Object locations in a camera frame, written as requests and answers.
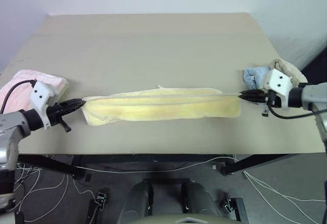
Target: white wall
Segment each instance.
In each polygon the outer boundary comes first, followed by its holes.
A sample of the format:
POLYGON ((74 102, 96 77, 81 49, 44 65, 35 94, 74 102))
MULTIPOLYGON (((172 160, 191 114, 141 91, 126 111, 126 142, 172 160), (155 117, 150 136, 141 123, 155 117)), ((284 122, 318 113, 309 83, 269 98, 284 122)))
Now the white wall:
POLYGON ((0 70, 46 14, 249 12, 299 68, 327 45, 327 0, 0 0, 0 70))

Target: table surface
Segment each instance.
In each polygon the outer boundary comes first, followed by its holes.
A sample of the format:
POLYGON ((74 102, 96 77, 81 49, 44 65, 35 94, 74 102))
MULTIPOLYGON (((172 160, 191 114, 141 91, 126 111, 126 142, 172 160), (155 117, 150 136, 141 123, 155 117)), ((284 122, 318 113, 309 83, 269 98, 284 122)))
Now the table surface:
MULTIPOLYGON (((257 23, 237 14, 49 16, 0 76, 21 69, 69 81, 64 99, 163 87, 246 90, 243 69, 267 65, 278 54, 257 23)), ((20 153, 307 153, 323 152, 313 117, 281 120, 242 101, 238 118, 88 126, 79 110, 19 144, 20 153)), ((302 114, 293 109, 288 114, 302 114)))

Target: blue cloth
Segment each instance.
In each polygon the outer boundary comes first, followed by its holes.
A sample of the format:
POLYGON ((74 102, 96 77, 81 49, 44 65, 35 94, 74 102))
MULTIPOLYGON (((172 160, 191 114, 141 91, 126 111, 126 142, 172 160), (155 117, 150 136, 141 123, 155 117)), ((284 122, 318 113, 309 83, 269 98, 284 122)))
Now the blue cloth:
POLYGON ((268 66, 244 69, 243 79, 249 89, 258 89, 264 75, 270 71, 268 66))

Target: folded yellow towel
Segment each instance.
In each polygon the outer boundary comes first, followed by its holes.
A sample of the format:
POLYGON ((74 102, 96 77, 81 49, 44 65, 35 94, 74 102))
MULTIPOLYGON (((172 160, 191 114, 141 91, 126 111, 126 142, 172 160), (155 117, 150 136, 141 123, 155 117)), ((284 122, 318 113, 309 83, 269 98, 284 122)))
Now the folded yellow towel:
POLYGON ((157 121, 240 115, 238 94, 214 88, 158 88, 110 96, 86 97, 82 107, 89 125, 119 120, 157 121))

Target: pink towel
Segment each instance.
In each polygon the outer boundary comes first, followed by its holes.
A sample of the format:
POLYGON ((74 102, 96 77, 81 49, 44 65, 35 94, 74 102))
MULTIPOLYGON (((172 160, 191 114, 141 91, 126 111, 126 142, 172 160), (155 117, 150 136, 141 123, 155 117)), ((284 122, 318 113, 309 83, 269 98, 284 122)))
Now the pink towel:
MULTIPOLYGON (((11 89, 13 85, 30 79, 36 79, 38 81, 51 84, 59 94, 63 93, 68 86, 67 80, 62 77, 57 77, 34 70, 20 70, 5 86, 0 89, 0 107, 2 106, 9 89, 11 89)), ((24 83, 15 88, 9 96, 4 113, 11 113, 20 109, 31 109, 30 94, 32 90, 33 88, 30 83, 24 83)))

